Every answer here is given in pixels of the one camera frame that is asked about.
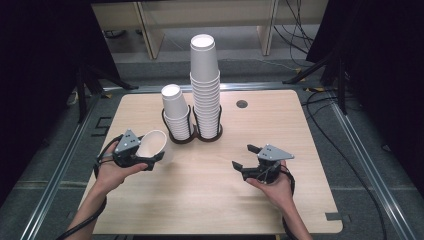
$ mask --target circular grommet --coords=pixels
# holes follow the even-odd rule
[[[237,101],[236,105],[239,108],[246,108],[247,107],[247,102],[244,101],[244,100],[239,100],[239,101]]]

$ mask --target human hand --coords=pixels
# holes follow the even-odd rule
[[[282,160],[281,165],[284,166],[281,170],[285,171],[286,161]],[[262,190],[271,203],[283,210],[283,212],[285,206],[290,206],[293,203],[290,179],[284,173],[280,173],[278,178],[271,184],[263,184],[254,178],[248,178],[246,182]]]
[[[114,142],[106,150],[106,153],[112,153],[117,145],[118,142]],[[145,168],[147,168],[147,164],[145,163],[139,163],[128,168],[121,168],[116,165],[112,157],[105,157],[102,159],[102,163],[99,167],[99,174],[94,187],[107,194],[123,183],[126,177],[138,173]]]

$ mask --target black wire cup holder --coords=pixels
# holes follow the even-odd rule
[[[188,126],[188,130],[191,131],[191,127],[190,127],[190,116],[191,116],[191,107],[190,105],[188,105],[189,108],[189,112],[187,114],[187,126]],[[216,127],[216,136],[213,138],[204,138],[202,137],[200,128],[197,127],[195,124],[193,124],[193,132],[190,132],[189,135],[190,137],[188,137],[187,139],[184,140],[178,140],[174,137],[174,135],[172,134],[172,131],[170,129],[170,127],[168,126],[168,123],[166,122],[165,119],[165,109],[162,109],[162,121],[165,124],[166,128],[168,129],[169,132],[169,138],[171,139],[172,142],[176,143],[176,144],[186,144],[189,143],[191,141],[193,141],[193,139],[198,138],[200,141],[202,142],[214,142],[216,140],[218,140],[221,136],[222,136],[222,132],[223,132],[223,127],[221,125],[221,113],[222,113],[222,106],[219,106],[219,114],[218,114],[218,124]],[[194,114],[194,118],[197,121],[197,114],[194,111],[194,106],[193,106],[193,114]]]
[[[197,120],[197,114],[196,114],[196,111],[194,110],[194,106],[193,106],[193,114],[194,114],[194,118],[196,119],[196,122],[198,123],[199,121]],[[219,105],[218,124],[216,125],[216,136],[215,137],[213,137],[213,138],[202,137],[202,132],[200,131],[200,127],[197,127],[197,138],[200,141],[202,141],[202,142],[214,142],[222,136],[223,127],[221,125],[221,114],[222,114],[222,106]]]
[[[197,136],[197,130],[196,130],[196,125],[194,125],[193,124],[193,132],[191,132],[191,126],[190,126],[190,115],[191,115],[191,107],[190,107],[190,105],[188,105],[188,114],[187,114],[187,119],[186,119],[186,121],[187,121],[187,126],[188,126],[188,131],[189,131],[189,136],[190,137],[188,137],[187,139],[184,139],[184,140],[178,140],[178,139],[175,139],[175,137],[174,137],[174,135],[172,134],[172,131],[171,131],[171,129],[169,128],[169,126],[168,126],[168,123],[166,122],[166,119],[165,119],[165,108],[164,109],[162,109],[162,120],[163,120],[163,123],[165,124],[165,126],[166,126],[166,128],[168,129],[168,132],[169,132],[169,138],[171,139],[171,141],[172,142],[174,142],[174,143],[176,143],[176,144],[185,144],[185,143],[189,143],[189,142],[191,142],[191,141],[193,141],[193,139],[194,138],[196,138],[196,136]]]

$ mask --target metal frame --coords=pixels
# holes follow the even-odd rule
[[[191,85],[181,85],[180,86],[184,92],[191,92]],[[222,91],[252,91],[252,90],[278,90],[278,89],[293,89],[293,88],[303,88],[302,84],[297,85],[284,85],[280,82],[256,82],[256,83],[222,83]],[[141,94],[141,93],[159,93],[162,89],[162,86],[140,86],[139,89],[134,90],[124,90],[121,87],[114,88],[105,88],[104,93],[127,93],[127,94]],[[334,93],[328,92],[331,97],[335,97]],[[44,193],[35,208],[29,223],[27,224],[25,231],[21,237],[21,240],[34,239],[38,233],[38,230],[41,224],[44,221],[44,218],[51,206],[51,203],[57,193],[58,187],[60,185],[61,179],[63,178],[66,170],[69,166],[71,158],[74,154],[74,151],[81,139],[83,132],[86,129],[87,123],[90,120],[91,113],[96,106],[100,95],[95,95],[93,100],[90,102],[89,110],[87,112],[84,120],[77,125],[77,128],[70,140],[60,162],[57,166],[55,172],[53,173],[52,178],[50,179],[47,187],[44,190]],[[413,232],[410,224],[405,218],[405,215],[394,198],[393,194],[390,192],[386,183],[382,179],[377,168],[373,164],[371,157],[366,151],[364,145],[361,142],[361,139],[357,135],[355,129],[350,123],[349,118],[344,115],[341,110],[332,105],[336,116],[343,127],[343,130],[346,133],[349,141],[351,142],[358,159],[360,160],[362,167],[364,168],[371,184],[373,185],[384,209],[386,210],[393,226],[395,227],[399,237],[401,239],[417,239],[415,233]]]
[[[327,93],[330,97],[335,97],[333,92],[328,91]],[[365,146],[362,144],[362,141],[356,133],[355,128],[352,126],[349,117],[344,115],[342,110],[335,104],[332,104],[331,106],[400,239],[417,239],[401,207],[381,177],[372,158],[365,149]]]

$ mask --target stack of paper cups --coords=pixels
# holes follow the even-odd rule
[[[176,140],[188,139],[194,131],[187,105],[181,88],[170,84],[162,88],[164,119],[172,136]]]
[[[212,36],[201,34],[191,39],[191,72],[194,113],[202,138],[211,139],[219,133],[220,72]]]

